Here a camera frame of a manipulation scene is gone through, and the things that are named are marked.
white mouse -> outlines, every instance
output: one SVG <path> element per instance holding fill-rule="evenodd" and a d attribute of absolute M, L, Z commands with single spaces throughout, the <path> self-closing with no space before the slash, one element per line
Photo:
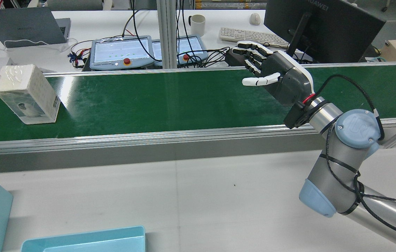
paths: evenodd
<path fill-rule="evenodd" d="M 255 26 L 258 26 L 262 22 L 262 18 L 258 13 L 252 13 L 249 18 L 249 23 Z"/>

white keyboard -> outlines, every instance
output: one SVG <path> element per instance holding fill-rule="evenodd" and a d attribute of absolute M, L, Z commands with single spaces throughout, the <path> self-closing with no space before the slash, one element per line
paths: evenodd
<path fill-rule="evenodd" d="M 260 44 L 268 43 L 270 46 L 278 45 L 281 47 L 287 47 L 288 42 L 283 40 L 281 37 L 271 33 L 256 32 L 251 30 L 240 30 L 221 27 L 220 39 L 230 42 L 238 42 L 242 40 L 250 40 Z"/>

white table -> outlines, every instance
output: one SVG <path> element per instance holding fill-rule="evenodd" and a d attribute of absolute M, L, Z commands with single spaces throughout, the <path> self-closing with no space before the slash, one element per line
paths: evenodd
<path fill-rule="evenodd" d="M 0 173 L 13 196 L 4 252 L 30 238 L 143 225 L 147 252 L 396 252 L 350 219 L 298 199 L 319 151 Z M 360 181 L 396 198 L 396 147 Z"/>
<path fill-rule="evenodd" d="M 206 32 L 202 37 L 207 49 L 218 49 L 225 46 L 233 47 L 236 43 L 221 41 L 218 33 L 221 27 L 256 30 L 270 32 L 263 24 L 253 26 L 249 24 L 249 16 L 257 12 L 261 17 L 265 10 L 186 10 L 185 23 L 190 34 L 188 16 L 202 14 L 206 17 Z M 70 37 L 78 41 L 95 40 L 115 35 L 121 35 L 123 27 L 132 11 L 70 11 L 53 12 L 56 19 L 69 17 L 71 19 Z M 137 32 L 139 35 L 150 35 L 152 39 L 159 38 L 157 11 L 140 11 L 136 15 Z M 132 22 L 128 30 L 134 33 Z M 180 35 L 185 35 L 180 17 Z M 91 42 L 75 46 L 75 50 L 90 47 Z M 38 67 L 54 72 L 79 72 L 72 67 L 67 55 L 70 50 L 60 53 L 65 44 L 43 45 L 24 48 L 10 48 L 8 51 L 0 50 L 0 57 L 10 57 L 15 64 L 36 64 Z"/>

white mug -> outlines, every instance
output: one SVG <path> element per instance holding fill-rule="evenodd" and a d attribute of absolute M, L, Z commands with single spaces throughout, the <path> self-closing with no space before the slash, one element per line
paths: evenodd
<path fill-rule="evenodd" d="M 203 15 L 193 15 L 188 17 L 188 24 L 192 34 L 198 34 L 201 37 L 204 35 L 204 27 L 206 25 L 206 18 Z"/>

green conveyor belt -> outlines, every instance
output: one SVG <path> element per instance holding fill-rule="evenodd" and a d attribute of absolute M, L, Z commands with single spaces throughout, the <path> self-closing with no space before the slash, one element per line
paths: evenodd
<path fill-rule="evenodd" d="M 356 80 L 382 118 L 396 118 L 396 65 L 308 68 L 315 89 L 332 74 Z M 0 100 L 0 141 L 283 124 L 282 107 L 246 70 L 50 77 L 62 107 L 57 122 L 25 125 Z M 334 79 L 321 94 L 341 110 L 369 109 L 361 93 Z"/>

